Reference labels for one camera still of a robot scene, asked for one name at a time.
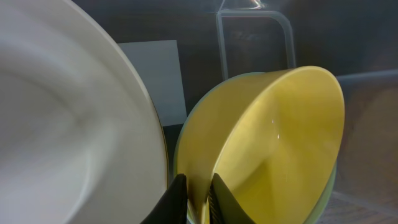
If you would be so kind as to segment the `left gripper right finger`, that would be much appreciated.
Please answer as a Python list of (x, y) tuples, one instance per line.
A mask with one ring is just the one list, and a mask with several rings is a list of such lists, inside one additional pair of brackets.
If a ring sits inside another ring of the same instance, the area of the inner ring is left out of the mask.
[(211, 181), (208, 205), (210, 224), (254, 224), (217, 173)]

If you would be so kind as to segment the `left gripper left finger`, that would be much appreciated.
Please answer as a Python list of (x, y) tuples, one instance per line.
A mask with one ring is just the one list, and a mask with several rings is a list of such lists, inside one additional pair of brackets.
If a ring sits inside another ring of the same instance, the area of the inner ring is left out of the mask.
[(187, 203), (187, 178), (178, 174), (141, 224), (186, 224)]

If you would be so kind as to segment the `beige bowl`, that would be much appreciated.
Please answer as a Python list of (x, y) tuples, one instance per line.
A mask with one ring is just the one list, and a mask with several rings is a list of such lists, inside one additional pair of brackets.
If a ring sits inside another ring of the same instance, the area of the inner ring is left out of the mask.
[(167, 188), (136, 69), (72, 1), (1, 2), (1, 222), (140, 223)]

